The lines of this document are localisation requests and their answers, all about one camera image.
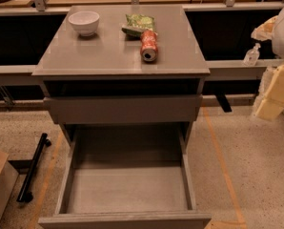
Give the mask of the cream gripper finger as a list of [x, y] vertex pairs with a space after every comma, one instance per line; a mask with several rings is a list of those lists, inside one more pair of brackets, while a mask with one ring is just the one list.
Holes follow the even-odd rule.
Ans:
[[284, 64], [269, 67], [263, 74], [259, 95], [254, 102], [254, 114], [274, 120], [284, 111]]
[[251, 34], [251, 38], [258, 41], [271, 40], [275, 21], [276, 17], [274, 16], [255, 28]]

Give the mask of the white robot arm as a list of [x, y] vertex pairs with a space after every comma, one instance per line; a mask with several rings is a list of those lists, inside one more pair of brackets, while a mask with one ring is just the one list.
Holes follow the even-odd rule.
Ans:
[[[284, 60], [284, 7], [281, 12], [253, 30], [251, 38], [272, 40], [273, 53]], [[273, 70], [273, 77], [262, 95], [255, 115], [266, 120], [276, 119], [284, 111], [284, 64]]]

